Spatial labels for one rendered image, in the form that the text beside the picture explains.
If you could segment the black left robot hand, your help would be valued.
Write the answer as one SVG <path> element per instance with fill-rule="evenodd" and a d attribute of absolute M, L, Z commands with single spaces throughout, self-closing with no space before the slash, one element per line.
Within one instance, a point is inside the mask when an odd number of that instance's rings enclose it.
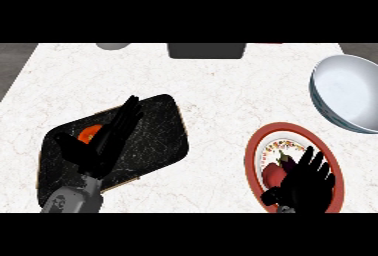
<path fill-rule="evenodd" d="M 132 96 L 123 104 L 112 121 L 102 126 L 89 143 L 61 132 L 55 141 L 62 157 L 78 165 L 78 173 L 102 179 L 112 171 L 126 141 L 143 117 L 139 98 Z"/>

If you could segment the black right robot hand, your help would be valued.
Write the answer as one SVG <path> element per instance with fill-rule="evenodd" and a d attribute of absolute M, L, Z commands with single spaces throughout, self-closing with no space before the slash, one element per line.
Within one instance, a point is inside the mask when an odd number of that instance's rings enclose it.
<path fill-rule="evenodd" d="M 260 196 L 263 204 L 278 204 L 297 214 L 323 214 L 332 201 L 335 175 L 323 161 L 323 153 L 315 153 L 312 146 L 288 172 L 281 185 L 272 187 Z"/>

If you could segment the red bell pepper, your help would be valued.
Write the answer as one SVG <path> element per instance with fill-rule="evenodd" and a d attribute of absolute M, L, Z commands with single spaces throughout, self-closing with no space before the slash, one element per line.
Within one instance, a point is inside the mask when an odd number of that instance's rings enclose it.
<path fill-rule="evenodd" d="M 287 172 L 282 167 L 275 163 L 270 163 L 263 169 L 263 184 L 267 189 L 272 187 L 279 187 L 281 182 L 287 176 Z"/>

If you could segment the red rimmed patterned plate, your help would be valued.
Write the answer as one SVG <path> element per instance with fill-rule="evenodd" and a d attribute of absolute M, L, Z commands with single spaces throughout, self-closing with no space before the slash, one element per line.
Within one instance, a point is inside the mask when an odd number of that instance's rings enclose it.
<path fill-rule="evenodd" d="M 344 202 L 344 180 L 337 158 L 321 138 L 295 124 L 270 123 L 251 136 L 245 149 L 245 175 L 251 191 L 258 203 L 263 203 L 260 196 L 267 190 L 263 182 L 263 169 L 278 161 L 281 154 L 290 155 L 294 161 L 298 161 L 309 146 L 313 147 L 315 152 L 323 153 L 323 160 L 335 175 L 332 201 L 326 212 L 337 213 Z"/>

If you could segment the white bowl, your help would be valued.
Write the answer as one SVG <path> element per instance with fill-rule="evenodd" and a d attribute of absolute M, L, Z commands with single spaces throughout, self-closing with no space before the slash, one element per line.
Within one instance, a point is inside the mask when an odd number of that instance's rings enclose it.
<path fill-rule="evenodd" d="M 378 64 L 354 55 L 326 57 L 313 68 L 309 91 L 313 105 L 334 125 L 378 134 Z"/>

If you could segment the orange round fruit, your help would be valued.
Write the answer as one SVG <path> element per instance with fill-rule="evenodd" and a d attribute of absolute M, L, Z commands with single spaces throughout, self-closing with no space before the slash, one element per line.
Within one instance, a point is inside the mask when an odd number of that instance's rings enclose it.
<path fill-rule="evenodd" d="M 83 131 L 80 132 L 78 136 L 77 136 L 77 139 L 83 142 L 83 143 L 89 143 L 98 133 L 98 131 L 101 130 L 102 128 L 102 125 L 101 124 L 96 124 L 96 125 L 92 125 L 89 127 L 86 127 L 83 129 Z"/>

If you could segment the black speckled cutting board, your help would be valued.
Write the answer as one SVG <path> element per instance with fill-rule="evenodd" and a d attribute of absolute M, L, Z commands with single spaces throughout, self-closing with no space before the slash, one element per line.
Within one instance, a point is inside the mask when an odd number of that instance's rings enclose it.
<path fill-rule="evenodd" d="M 174 98 L 157 95 L 140 101 L 143 118 L 126 142 L 111 174 L 105 177 L 101 191 L 114 189 L 129 181 L 180 161 L 189 151 L 188 134 Z M 83 187 L 78 166 L 65 161 L 53 140 L 59 132 L 78 136 L 81 131 L 111 122 L 118 107 L 55 127 L 43 138 L 38 167 L 37 200 L 44 206 L 52 193 L 62 186 Z"/>

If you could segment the dark purple eggplant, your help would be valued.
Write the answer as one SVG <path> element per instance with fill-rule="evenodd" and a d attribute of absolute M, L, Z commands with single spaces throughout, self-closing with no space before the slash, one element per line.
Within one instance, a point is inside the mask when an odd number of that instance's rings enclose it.
<path fill-rule="evenodd" d="M 294 167 L 297 166 L 297 162 L 294 161 L 292 157 L 287 155 L 284 152 L 279 152 L 281 157 L 278 158 L 279 166 L 282 167 L 287 173 L 291 172 Z"/>

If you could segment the grey round object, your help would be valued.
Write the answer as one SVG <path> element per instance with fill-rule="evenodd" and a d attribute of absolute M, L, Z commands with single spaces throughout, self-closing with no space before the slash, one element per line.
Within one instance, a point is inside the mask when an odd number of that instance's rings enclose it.
<path fill-rule="evenodd" d="M 96 46 L 103 50 L 120 50 L 126 48 L 130 45 L 130 43 L 96 43 Z"/>

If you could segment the dark grey rectangular appliance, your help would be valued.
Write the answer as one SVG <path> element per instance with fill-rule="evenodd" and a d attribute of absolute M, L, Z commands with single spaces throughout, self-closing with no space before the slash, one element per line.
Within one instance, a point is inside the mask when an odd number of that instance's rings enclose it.
<path fill-rule="evenodd" d="M 241 59 L 245 43 L 168 43 L 173 59 Z"/>

